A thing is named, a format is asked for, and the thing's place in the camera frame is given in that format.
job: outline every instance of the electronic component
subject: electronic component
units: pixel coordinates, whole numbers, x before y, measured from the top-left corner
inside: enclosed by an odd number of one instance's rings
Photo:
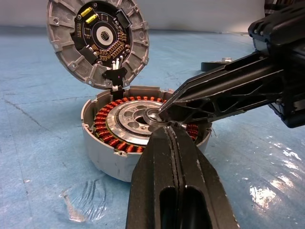
[[[95,23],[98,19],[99,19],[99,15],[96,13],[96,14],[92,15],[91,17],[89,17],[89,18],[86,20],[86,23],[89,24],[89,25],[92,25],[92,24]]]
[[[91,7],[88,7],[87,9],[85,9],[82,13],[81,16],[84,18],[86,15],[88,15],[89,13],[91,13],[93,11],[93,9]]]

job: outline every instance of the copper coil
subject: copper coil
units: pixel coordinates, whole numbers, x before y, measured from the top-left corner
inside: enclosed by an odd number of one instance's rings
[[[106,122],[100,122],[100,121],[98,121],[98,122],[95,122],[95,126],[106,126]]]
[[[188,124],[187,127],[198,127],[197,124]]]
[[[116,106],[119,105],[119,104],[116,103],[116,102],[111,102],[110,105],[116,107]]]
[[[106,121],[106,117],[96,116],[94,120],[104,122]]]
[[[96,116],[102,116],[102,117],[107,117],[108,113],[107,112],[103,112],[103,111],[99,111]]]
[[[117,148],[118,150],[124,150],[124,149],[126,148],[126,146],[127,146],[127,143],[126,143],[126,142],[122,142],[122,143],[119,143],[119,144],[116,146],[116,148]]]
[[[108,130],[103,130],[103,131],[99,131],[97,134],[99,135],[99,137],[105,137],[108,136],[110,132]]]
[[[128,146],[128,147],[126,148],[126,152],[127,152],[127,153],[131,153],[131,152],[134,151],[134,148],[135,148],[135,146],[130,145],[130,146]]]
[[[115,101],[117,104],[123,104],[124,102],[121,99]]]
[[[113,139],[108,144],[112,147],[116,147],[119,144],[119,139]]]
[[[96,132],[102,131],[102,130],[108,130],[107,127],[105,125],[101,125],[101,126],[97,126],[95,128]]]
[[[107,135],[107,136],[102,137],[102,140],[104,142],[109,142],[110,140],[113,140],[113,139],[114,139],[114,136],[112,136],[112,135]]]
[[[142,153],[143,151],[144,151],[144,148],[139,146],[139,147],[137,148],[137,151],[136,151],[136,152],[137,152],[137,153]]]
[[[110,110],[114,108],[114,106],[112,106],[112,105],[110,105],[110,104],[107,104],[105,107],[108,108],[108,109],[110,109]]]
[[[188,130],[189,135],[198,136],[198,130]]]
[[[103,107],[101,111],[109,113],[110,109]]]

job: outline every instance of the black circuit board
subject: black circuit board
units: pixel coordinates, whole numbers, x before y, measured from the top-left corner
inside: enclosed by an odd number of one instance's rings
[[[102,61],[103,66],[112,67],[112,62],[117,58],[122,56],[125,60],[128,56],[126,50],[130,50],[131,46],[129,32],[115,20],[117,9],[106,3],[97,2],[96,7],[93,4],[91,2],[81,8],[79,15],[89,7],[92,10],[81,20],[75,19],[75,33],[72,37],[77,37],[73,39],[78,43],[75,46],[79,47],[82,44],[81,47],[89,46],[93,49],[98,55],[95,63]],[[93,15],[97,15],[97,19],[92,23],[86,22]],[[105,33],[104,39],[108,38],[107,41],[102,39],[101,31]]]

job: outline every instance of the center hole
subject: center hole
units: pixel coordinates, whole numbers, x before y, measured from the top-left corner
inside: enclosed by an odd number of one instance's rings
[[[147,122],[145,122],[145,120],[144,120],[143,117],[138,117],[138,118],[136,118],[136,121],[137,121],[138,123],[147,125]]]

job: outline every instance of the blue table surface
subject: blue table surface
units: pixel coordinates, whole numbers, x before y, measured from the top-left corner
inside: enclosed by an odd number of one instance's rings
[[[132,85],[176,89],[202,61],[254,50],[228,33],[150,31],[150,40]],[[0,70],[0,228],[124,228],[130,184],[97,170],[83,142],[80,112],[100,90],[62,67],[44,29],[1,27]],[[205,156],[242,229],[305,228],[304,133],[266,106],[213,124]]]

